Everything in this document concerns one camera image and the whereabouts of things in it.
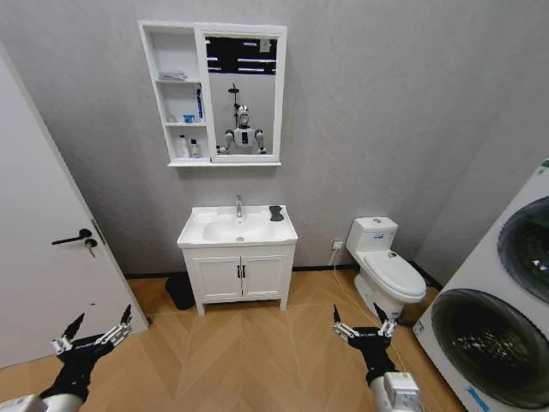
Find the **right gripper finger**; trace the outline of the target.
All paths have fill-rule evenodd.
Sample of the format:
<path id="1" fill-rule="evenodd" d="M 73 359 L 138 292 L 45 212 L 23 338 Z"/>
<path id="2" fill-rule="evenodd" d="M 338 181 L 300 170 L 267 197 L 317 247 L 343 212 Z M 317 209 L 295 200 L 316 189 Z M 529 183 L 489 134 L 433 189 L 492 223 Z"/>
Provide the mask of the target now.
<path id="1" fill-rule="evenodd" d="M 384 337 L 392 337 L 397 326 L 397 321 L 390 318 L 385 311 L 376 303 L 373 304 L 375 312 L 379 319 L 382 321 L 382 326 L 378 329 L 377 334 Z"/>
<path id="2" fill-rule="evenodd" d="M 349 338 L 354 337 L 354 329 L 341 321 L 336 305 L 334 305 L 332 329 L 334 333 L 343 340 L 348 340 Z"/>

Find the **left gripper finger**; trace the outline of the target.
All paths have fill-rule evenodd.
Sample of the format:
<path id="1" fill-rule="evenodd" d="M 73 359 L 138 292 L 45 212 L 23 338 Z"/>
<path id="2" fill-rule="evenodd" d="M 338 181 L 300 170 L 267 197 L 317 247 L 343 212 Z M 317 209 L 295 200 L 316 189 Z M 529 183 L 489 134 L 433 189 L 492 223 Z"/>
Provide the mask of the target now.
<path id="1" fill-rule="evenodd" d="M 101 338 L 100 344 L 106 345 L 118 345 L 121 343 L 132 331 L 131 328 L 131 304 L 128 304 L 124 310 L 120 322 L 108 330 Z"/>
<path id="2" fill-rule="evenodd" d="M 62 354 L 73 348 L 74 337 L 80 329 L 84 317 L 85 313 L 83 312 L 66 327 L 63 334 L 59 338 L 55 338 L 51 341 L 51 345 L 55 350 L 55 354 Z"/>

